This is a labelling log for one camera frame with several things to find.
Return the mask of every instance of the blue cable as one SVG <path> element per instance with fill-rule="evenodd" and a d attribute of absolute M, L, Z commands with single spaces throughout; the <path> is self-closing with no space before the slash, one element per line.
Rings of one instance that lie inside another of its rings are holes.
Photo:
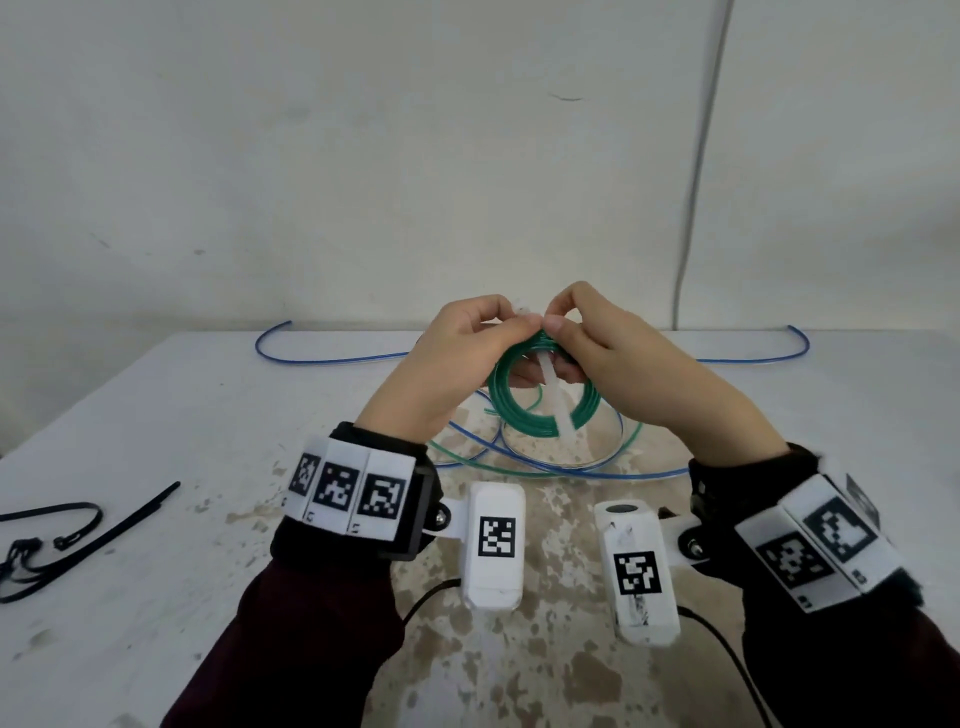
<path fill-rule="evenodd" d="M 394 353 L 382 353 L 374 354 L 372 356 L 352 356 L 343 359 L 282 359 L 277 356 L 271 356 L 263 351 L 263 342 L 266 340 L 270 334 L 274 333 L 280 328 L 290 326 L 293 324 L 293 321 L 284 321 L 282 324 L 277 324 L 274 327 L 268 328 L 266 331 L 261 333 L 256 337 L 256 341 L 253 343 L 253 348 L 256 352 L 268 361 L 275 362 L 276 364 L 288 364 L 288 365 L 316 365 L 316 366 L 331 366 L 335 364 L 359 364 L 367 361 L 387 361 L 390 359 L 400 359 L 403 356 L 406 356 L 409 352 L 394 352 Z M 799 359 L 801 356 L 805 356 L 810 351 L 810 339 L 803 333 L 799 328 L 787 325 L 787 329 L 795 333 L 801 338 L 804 342 L 804 347 L 794 353 L 786 354 L 784 356 L 769 356 L 760 359 L 697 359 L 701 364 L 773 364 L 779 361 L 790 361 L 791 359 Z M 477 390 L 477 394 L 483 397 L 485 400 L 490 401 L 490 398 L 485 392 Z M 623 418 L 619 412 L 616 413 L 617 418 L 619 418 L 620 429 L 623 430 Z M 529 465 L 533 468 L 536 468 L 539 471 L 545 473 L 553 473 L 555 475 L 565 475 L 568 477 L 582 477 L 589 479 L 598 479 L 598 480 L 660 480 L 667 477 L 675 477 L 677 475 L 683 475 L 687 473 L 687 468 L 678 468 L 673 471 L 665 471 L 663 473 L 597 473 L 596 470 L 602 468 L 603 466 L 609 464 L 621 454 L 621 449 L 617 449 L 612 455 L 601 460 L 599 463 L 585 467 L 585 468 L 565 468 L 559 465 L 553 465 L 551 463 L 544 463 L 539 460 L 527 457 L 526 455 L 521 455 L 519 452 L 513 450 L 506 440 L 503 440 L 504 446 L 506 449 L 501 448 L 497 442 L 503 439 L 503 423 L 501 421 L 500 425 L 497 427 L 496 434 L 493 436 L 492 440 L 485 440 L 484 438 L 470 432 L 468 429 L 460 427 L 455 422 L 450 422 L 449 425 L 459 432 L 462 435 L 467 436 L 470 440 L 473 440 L 476 443 L 479 443 L 483 448 L 467 458 L 467 460 L 473 461 L 487 454 L 490 450 L 494 452 L 499 452 L 502 455 L 506 455 L 518 462 Z M 438 469 L 452 469 L 452 468 L 461 468 L 463 467 L 462 463 L 439 463 L 436 465 Z"/>

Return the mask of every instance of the hand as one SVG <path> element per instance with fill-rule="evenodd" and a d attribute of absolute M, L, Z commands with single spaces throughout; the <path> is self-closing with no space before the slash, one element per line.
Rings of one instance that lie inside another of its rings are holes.
<path fill-rule="evenodd" d="M 491 319 L 503 323 L 484 323 Z M 541 321 L 537 313 L 516 316 L 503 296 L 448 303 L 355 424 L 408 442 L 427 442 L 446 426 L 457 406 L 483 386 L 503 352 L 537 333 Z M 518 362 L 511 385 L 532 387 L 541 377 L 533 362 Z"/>
<path fill-rule="evenodd" d="M 582 324 L 564 318 L 573 308 Z M 547 306 L 543 329 L 580 365 L 558 358 L 558 376 L 588 376 L 618 412 L 668 427 L 705 465 L 743 465 L 788 452 L 742 392 L 589 283 L 576 282 L 557 296 Z"/>

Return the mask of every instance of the black sleeve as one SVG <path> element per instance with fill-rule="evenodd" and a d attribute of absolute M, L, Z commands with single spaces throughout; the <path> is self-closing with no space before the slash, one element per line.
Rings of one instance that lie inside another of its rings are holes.
<path fill-rule="evenodd" d="M 807 615 L 729 529 L 817 467 L 798 446 L 740 468 L 690 464 L 694 512 L 707 522 L 715 515 L 697 497 L 701 483 L 729 506 L 728 522 L 710 536 L 711 551 L 722 555 L 700 570 L 744 590 L 743 651 L 756 686 L 784 728 L 960 726 L 960 655 L 921 611 L 920 588 L 905 571 L 866 596 Z"/>
<path fill-rule="evenodd" d="M 429 462 L 425 446 L 350 423 L 330 436 Z M 442 497 L 439 485 L 434 495 Z M 403 623 L 390 562 L 356 544 L 283 519 L 274 560 L 244 592 L 162 728 L 360 725 L 376 672 L 403 644 Z"/>

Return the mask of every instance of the person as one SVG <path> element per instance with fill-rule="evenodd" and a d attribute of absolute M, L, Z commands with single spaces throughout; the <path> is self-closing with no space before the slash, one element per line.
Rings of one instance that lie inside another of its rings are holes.
<path fill-rule="evenodd" d="M 574 308 L 582 324 L 565 318 Z M 693 454 L 693 481 L 734 511 L 747 501 L 753 512 L 769 507 L 817 473 L 817 457 L 787 444 L 743 393 L 584 282 L 542 318 L 516 316 L 503 296 L 447 304 L 356 422 L 331 437 L 428 462 L 425 443 L 503 352 L 540 327 L 576 361 L 558 357 L 559 376 L 588 376 L 617 411 L 668 427 Z M 516 386 L 539 382 L 533 361 L 513 370 Z M 719 550 L 704 570 L 743 589 L 746 663 L 783 726 L 960 725 L 960 655 L 921 611 L 905 571 L 805 614 L 719 521 Z M 377 670 L 403 644 L 389 562 L 291 519 L 271 553 L 165 728 L 360 723 Z"/>

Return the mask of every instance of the white table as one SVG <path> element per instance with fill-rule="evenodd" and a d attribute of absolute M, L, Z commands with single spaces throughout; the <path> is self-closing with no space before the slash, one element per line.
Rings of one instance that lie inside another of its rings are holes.
<path fill-rule="evenodd" d="M 335 357 L 402 351 L 417 336 L 291 332 L 269 348 Z M 796 346 L 773 331 L 672 338 L 710 356 Z M 0 607 L 3 728 L 157 725 L 264 565 L 279 520 L 276 495 L 305 433 L 352 419 L 394 366 L 282 367 L 258 358 L 252 340 L 245 332 L 175 335 L 0 460 L 0 512 L 93 500 L 107 511 L 98 533 L 182 481 L 158 513 L 110 548 Z M 856 475 L 926 586 L 929 613 L 960 642 L 960 345 L 922 331 L 816 332 L 812 340 L 804 359 L 720 371 L 788 439 L 838 456 Z M 651 437 L 639 465 L 682 464 L 680 450 Z M 660 451 L 668 452 L 658 461 Z M 452 491 L 479 479 L 456 473 L 444 475 Z M 459 724 L 469 716 L 483 725 L 504 713 L 507 724 L 540 726 L 551 716 L 553 725 L 586 725 L 592 715 L 621 726 L 670 725 L 683 715 L 756 724 L 751 706 L 724 700 L 723 691 L 740 691 L 741 703 L 745 693 L 708 638 L 691 636 L 666 653 L 614 642 L 596 589 L 587 506 L 627 492 L 683 503 L 688 483 L 531 486 L 528 518 L 540 520 L 528 528 L 537 538 L 528 544 L 530 598 L 499 619 L 467 613 L 453 592 L 435 597 L 381 670 L 368 724 Z M 52 538 L 85 517 L 3 524 L 0 546 L 20 536 Z M 431 547 L 397 569 L 401 613 L 429 584 L 453 575 L 455 561 L 450 548 Z M 726 621 L 735 637 L 735 590 L 698 579 L 679 579 L 680 598 Z M 726 611 L 712 614 L 721 602 Z M 685 639 L 691 630 L 684 626 Z M 601 685 L 589 679 L 601 669 L 597 660 L 612 671 Z M 604 686 L 616 673 L 622 685 L 614 697 Z"/>

